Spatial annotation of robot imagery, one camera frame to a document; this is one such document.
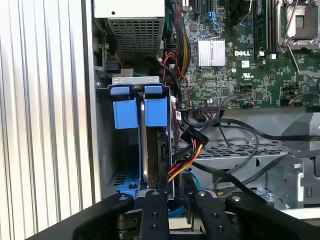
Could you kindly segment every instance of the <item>silver heatsink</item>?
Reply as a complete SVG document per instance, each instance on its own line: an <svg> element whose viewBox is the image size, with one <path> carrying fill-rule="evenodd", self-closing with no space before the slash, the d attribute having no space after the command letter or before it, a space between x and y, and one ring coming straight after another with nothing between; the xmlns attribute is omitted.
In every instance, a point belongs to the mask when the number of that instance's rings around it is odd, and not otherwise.
<svg viewBox="0 0 320 240"><path fill-rule="evenodd" d="M226 41L222 38L198 40L198 66L219 67L226 65Z"/></svg>

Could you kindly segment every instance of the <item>ventilation grille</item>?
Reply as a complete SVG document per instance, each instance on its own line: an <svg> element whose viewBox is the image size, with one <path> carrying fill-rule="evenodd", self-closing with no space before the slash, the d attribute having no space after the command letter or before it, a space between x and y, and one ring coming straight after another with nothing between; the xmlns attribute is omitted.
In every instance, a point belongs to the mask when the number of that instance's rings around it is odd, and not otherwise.
<svg viewBox="0 0 320 240"><path fill-rule="evenodd" d="M113 182L113 186L119 186L125 183L127 175L124 172L119 172L116 177L115 180Z"/></svg>
<svg viewBox="0 0 320 240"><path fill-rule="evenodd" d="M245 145L232 145L227 147L223 145L214 145L214 146L205 146L202 148L198 159L205 158L225 158L225 157L243 157L249 156L250 153L254 150L255 145L245 144ZM260 144L258 151L255 156L261 155L279 155L283 153L290 153L295 150L282 146L280 143L267 143Z"/></svg>
<svg viewBox="0 0 320 240"><path fill-rule="evenodd" d="M145 56L155 57L159 51L164 23L162 18L108 20L127 60Z"/></svg>

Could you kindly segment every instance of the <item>yellow wire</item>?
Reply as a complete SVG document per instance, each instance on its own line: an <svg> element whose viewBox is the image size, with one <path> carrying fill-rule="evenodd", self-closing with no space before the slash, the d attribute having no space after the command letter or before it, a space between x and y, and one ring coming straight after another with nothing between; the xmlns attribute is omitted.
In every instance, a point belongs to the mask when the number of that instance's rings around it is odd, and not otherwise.
<svg viewBox="0 0 320 240"><path fill-rule="evenodd" d="M194 157L193 157L193 159L192 159L192 162L197 158L197 156L199 155L202 147L203 147L203 144L200 144L198 150L196 151L196 153L195 153L195 155L194 155ZM181 173L183 170L185 170L189 165L190 165L190 164L185 165L185 166L183 166L182 168L180 168L178 171L176 171L176 172L169 178L169 183L170 183L170 182L172 181L172 179L174 179L179 173Z"/></svg>
<svg viewBox="0 0 320 240"><path fill-rule="evenodd" d="M185 74L187 70L187 63L188 63L188 42L187 42L187 34L186 32L183 33L183 60L182 60L182 67L181 67L181 75Z"/></svg>

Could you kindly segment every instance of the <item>corrugated metal panel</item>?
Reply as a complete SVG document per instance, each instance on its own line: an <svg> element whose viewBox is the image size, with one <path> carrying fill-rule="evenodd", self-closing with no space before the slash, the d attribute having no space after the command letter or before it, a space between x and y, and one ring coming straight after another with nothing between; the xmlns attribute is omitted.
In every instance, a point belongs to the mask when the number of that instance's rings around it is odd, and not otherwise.
<svg viewBox="0 0 320 240"><path fill-rule="evenodd" d="M92 204L81 7L0 1L0 240Z"/></svg>

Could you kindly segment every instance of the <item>white label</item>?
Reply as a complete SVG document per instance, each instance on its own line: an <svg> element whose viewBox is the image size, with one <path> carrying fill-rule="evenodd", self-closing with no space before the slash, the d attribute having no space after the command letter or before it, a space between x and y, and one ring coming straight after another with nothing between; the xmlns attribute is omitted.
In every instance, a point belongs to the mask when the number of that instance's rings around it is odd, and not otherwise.
<svg viewBox="0 0 320 240"><path fill-rule="evenodd" d="M175 104L177 102L177 99L174 96L171 96L171 102Z"/></svg>
<svg viewBox="0 0 320 240"><path fill-rule="evenodd" d="M182 120L182 118L181 118L181 112L175 111L175 118L176 118L177 120L181 121L181 120Z"/></svg>
<svg viewBox="0 0 320 240"><path fill-rule="evenodd" d="M248 68L250 68L250 61L249 61L249 60L243 60L243 61L241 61L241 67L242 67L243 69L248 69Z"/></svg>
<svg viewBox="0 0 320 240"><path fill-rule="evenodd" d="M247 51L234 51L234 55L235 56L251 56L250 52L247 50Z"/></svg>
<svg viewBox="0 0 320 240"><path fill-rule="evenodd" d="M248 73L248 72L244 72L244 73L242 73L242 78L243 78L243 79L253 79L254 76L251 75L251 74Z"/></svg>

